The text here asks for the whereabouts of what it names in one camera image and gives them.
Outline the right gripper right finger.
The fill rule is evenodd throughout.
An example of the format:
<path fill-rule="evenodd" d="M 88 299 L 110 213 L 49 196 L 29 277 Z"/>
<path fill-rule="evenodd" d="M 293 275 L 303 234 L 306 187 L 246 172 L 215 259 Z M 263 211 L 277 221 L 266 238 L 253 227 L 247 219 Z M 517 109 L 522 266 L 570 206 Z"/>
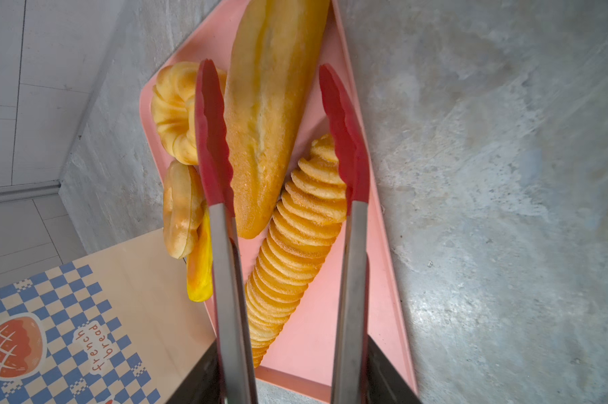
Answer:
<path fill-rule="evenodd" d="M 368 337 L 366 402 L 369 404 L 421 404 L 375 340 Z"/>

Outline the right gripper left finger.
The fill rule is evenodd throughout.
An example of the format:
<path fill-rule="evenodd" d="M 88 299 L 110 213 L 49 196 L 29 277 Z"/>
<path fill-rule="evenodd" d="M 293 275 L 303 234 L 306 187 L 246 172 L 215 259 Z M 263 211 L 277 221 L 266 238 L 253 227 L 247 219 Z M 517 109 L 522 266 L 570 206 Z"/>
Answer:
<path fill-rule="evenodd" d="M 221 372 L 217 342 L 204 352 L 197 364 L 167 400 L 167 404 L 220 404 Z"/>

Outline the checkered paper bag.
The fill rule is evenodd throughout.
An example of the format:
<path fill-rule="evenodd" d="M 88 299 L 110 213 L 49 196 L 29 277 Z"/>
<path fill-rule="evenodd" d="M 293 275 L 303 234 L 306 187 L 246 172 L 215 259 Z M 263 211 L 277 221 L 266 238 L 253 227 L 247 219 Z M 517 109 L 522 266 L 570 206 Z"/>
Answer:
<path fill-rule="evenodd" d="M 0 288 L 0 403 L 164 403 L 213 341 L 150 232 Z"/>

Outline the ring doughnut bread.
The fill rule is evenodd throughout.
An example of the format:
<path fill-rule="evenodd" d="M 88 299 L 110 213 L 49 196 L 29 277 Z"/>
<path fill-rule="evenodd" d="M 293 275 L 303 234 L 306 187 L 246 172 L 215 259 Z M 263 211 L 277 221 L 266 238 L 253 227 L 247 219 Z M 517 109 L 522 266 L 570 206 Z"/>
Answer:
<path fill-rule="evenodd" d="M 198 241 L 204 218 L 204 190 L 198 171 L 172 161 L 163 183 L 163 236 L 168 254 L 175 259 L 188 256 Z"/>

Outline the red tongs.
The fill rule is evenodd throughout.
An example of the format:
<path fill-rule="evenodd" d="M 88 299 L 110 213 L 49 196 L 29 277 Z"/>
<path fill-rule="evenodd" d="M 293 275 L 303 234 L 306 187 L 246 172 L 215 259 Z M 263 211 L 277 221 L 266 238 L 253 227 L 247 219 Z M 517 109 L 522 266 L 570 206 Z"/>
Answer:
<path fill-rule="evenodd" d="M 349 225 L 341 276 L 339 319 L 333 362 L 333 403 L 366 401 L 370 265 L 366 252 L 370 163 L 354 106 L 342 80 L 326 63 L 319 69 L 322 103 L 339 152 L 339 175 L 347 185 Z M 211 218 L 213 283 L 222 398 L 258 400 L 252 365 L 242 267 L 236 249 L 236 220 L 226 142 L 224 101 L 216 66 L 199 66 L 195 90 L 199 172 Z"/>

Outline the small twisted bread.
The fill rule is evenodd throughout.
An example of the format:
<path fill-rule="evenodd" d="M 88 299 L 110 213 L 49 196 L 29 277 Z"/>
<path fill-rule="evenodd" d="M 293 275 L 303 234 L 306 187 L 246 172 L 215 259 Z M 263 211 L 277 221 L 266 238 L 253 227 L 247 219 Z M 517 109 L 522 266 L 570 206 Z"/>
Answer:
<path fill-rule="evenodd" d="M 194 95 L 199 62 L 178 62 L 157 74 L 152 119 L 165 151 L 185 165 L 199 164 L 194 123 Z"/>

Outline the long oval bread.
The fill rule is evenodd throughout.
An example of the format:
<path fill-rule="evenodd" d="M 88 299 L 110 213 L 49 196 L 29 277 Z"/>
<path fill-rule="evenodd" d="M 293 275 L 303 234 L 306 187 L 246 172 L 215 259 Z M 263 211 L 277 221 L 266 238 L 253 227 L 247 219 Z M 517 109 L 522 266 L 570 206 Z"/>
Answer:
<path fill-rule="evenodd" d="M 328 1 L 251 1 L 226 78 L 236 228 L 252 239 L 280 197 L 317 70 Z"/>

